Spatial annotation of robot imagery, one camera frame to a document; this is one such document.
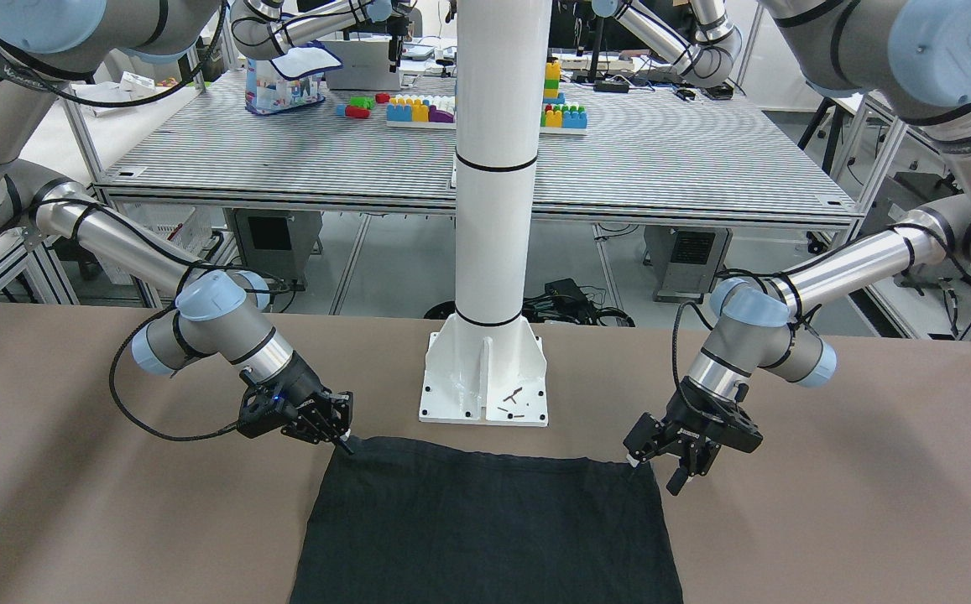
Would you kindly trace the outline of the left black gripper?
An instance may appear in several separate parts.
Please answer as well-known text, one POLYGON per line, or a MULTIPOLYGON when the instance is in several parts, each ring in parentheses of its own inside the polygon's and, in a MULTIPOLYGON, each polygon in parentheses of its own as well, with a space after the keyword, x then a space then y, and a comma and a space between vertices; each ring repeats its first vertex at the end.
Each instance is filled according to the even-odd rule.
POLYGON ((642 413, 623 439, 632 467, 657 456, 675 456, 678 466, 666 490, 678 496, 693 477, 708 474, 720 448, 751 454, 764 436, 739 403, 719 397, 685 377, 661 417, 642 413))

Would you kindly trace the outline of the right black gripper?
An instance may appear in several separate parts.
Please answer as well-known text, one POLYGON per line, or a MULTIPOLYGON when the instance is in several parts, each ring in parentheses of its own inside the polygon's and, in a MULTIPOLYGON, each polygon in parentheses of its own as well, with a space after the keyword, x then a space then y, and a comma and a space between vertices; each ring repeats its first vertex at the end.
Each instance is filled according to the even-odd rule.
POLYGON ((244 368, 240 378, 247 383, 238 410, 238 433, 259 437, 279 430, 282 435, 310 444, 334 445, 348 456, 355 450, 348 444, 353 417, 353 393, 335 393, 324 386, 316 371, 293 353, 289 363, 265 381, 244 368))

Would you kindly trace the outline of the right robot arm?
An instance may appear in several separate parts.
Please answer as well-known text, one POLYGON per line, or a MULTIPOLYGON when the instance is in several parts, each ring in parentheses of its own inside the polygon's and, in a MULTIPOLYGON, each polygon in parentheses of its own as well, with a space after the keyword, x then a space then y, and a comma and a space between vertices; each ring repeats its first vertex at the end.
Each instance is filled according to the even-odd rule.
POLYGON ((110 51, 175 56, 193 49, 213 16, 239 13, 232 1, 0 1, 0 236, 32 226, 70 238, 171 292, 174 302, 123 348, 162 375, 214 355, 228 360, 246 391, 224 435, 278 430, 346 448, 353 397, 324 386, 264 313, 274 276, 207 263, 20 157, 53 103, 70 99, 72 81, 93 76, 110 51))

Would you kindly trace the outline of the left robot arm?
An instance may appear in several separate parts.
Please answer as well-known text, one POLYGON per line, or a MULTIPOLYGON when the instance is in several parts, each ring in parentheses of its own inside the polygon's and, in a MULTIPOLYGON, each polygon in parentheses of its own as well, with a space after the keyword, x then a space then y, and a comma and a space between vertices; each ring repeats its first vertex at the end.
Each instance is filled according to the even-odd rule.
POLYGON ((624 437, 631 466, 675 456, 680 493, 710 471, 720 448, 749 454, 764 437, 742 410, 766 371, 822 386, 838 357, 810 319, 819 306, 916 265, 971 265, 971 1, 765 1, 762 8, 823 98, 878 98, 898 127, 925 134, 961 194, 909 211, 874 210, 872 173, 842 243, 769 276, 737 272, 712 291, 717 321, 661 418, 642 415, 624 437))

